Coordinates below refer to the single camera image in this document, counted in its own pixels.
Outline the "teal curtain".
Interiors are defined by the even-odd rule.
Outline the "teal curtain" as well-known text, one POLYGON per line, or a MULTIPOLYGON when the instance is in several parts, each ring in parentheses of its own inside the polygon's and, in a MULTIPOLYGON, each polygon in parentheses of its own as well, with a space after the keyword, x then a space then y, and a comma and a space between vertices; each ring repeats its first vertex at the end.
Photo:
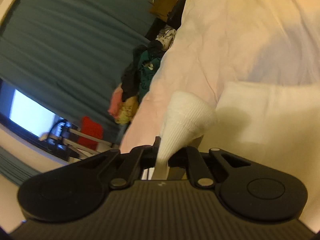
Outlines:
POLYGON ((147 44, 151 0, 16 0, 1 27, 1 78, 69 121, 99 123, 114 142, 113 90, 147 44))
POLYGON ((25 164, 1 147, 0 173, 13 184, 21 186, 26 180, 40 174, 41 172, 25 164))

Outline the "teal curtain right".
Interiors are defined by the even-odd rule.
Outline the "teal curtain right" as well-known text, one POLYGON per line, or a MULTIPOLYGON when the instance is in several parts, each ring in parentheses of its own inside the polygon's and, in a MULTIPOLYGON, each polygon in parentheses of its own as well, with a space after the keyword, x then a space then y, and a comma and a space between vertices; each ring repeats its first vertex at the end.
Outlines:
POLYGON ((16 0, 1 27, 1 78, 69 121, 99 123, 114 142, 113 90, 147 44, 151 0, 16 0))

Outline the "pile of mixed clothes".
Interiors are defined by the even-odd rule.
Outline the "pile of mixed clothes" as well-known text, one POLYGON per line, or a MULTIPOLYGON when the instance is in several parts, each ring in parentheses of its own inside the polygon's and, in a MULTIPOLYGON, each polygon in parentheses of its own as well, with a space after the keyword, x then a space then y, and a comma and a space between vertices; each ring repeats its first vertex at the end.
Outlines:
POLYGON ((172 46, 176 30, 165 27, 148 45, 133 50, 133 60, 125 68, 118 87, 113 91, 108 113, 115 123, 126 125, 135 116, 139 104, 150 89, 161 60, 172 46))

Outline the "red cloth on stand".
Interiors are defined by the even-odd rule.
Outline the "red cloth on stand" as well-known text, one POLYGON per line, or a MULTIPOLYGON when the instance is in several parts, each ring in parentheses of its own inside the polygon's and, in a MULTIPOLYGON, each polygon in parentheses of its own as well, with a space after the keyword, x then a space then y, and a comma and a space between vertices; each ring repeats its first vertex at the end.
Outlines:
MULTIPOLYGON (((91 120, 88 116, 84 116, 81 119, 81 126, 80 126, 80 132, 84 133, 85 135, 92 136, 96 139, 103 139, 103 128, 99 123, 94 122, 91 120)), ((77 143, 85 146, 87 148, 90 148, 92 150, 96 150, 98 146, 98 142, 84 138, 84 137, 78 137, 77 143)))

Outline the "brown cardboard box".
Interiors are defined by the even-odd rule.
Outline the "brown cardboard box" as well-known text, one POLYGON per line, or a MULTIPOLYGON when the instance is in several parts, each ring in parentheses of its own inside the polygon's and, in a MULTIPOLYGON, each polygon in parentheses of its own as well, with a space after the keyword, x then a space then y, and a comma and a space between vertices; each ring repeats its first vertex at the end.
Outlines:
POLYGON ((158 19, 167 23, 169 15, 178 0, 152 0, 149 12, 158 19))

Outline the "dark framed window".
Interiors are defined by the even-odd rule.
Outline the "dark framed window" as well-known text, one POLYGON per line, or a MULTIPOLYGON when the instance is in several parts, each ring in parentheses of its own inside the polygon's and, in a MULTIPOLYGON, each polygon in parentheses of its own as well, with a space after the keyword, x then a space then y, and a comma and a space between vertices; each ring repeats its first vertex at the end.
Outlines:
POLYGON ((62 118, 1 80, 1 124, 32 145, 49 152, 54 148, 41 136, 60 131, 52 126, 62 118))

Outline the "teal curtain left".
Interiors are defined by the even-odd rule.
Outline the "teal curtain left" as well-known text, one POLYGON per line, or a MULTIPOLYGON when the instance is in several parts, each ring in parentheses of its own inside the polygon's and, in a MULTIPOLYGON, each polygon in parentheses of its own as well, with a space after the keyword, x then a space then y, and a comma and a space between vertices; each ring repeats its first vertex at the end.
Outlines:
POLYGON ((25 164, 1 147, 0 173, 13 184, 21 186, 26 180, 40 174, 41 172, 25 164))

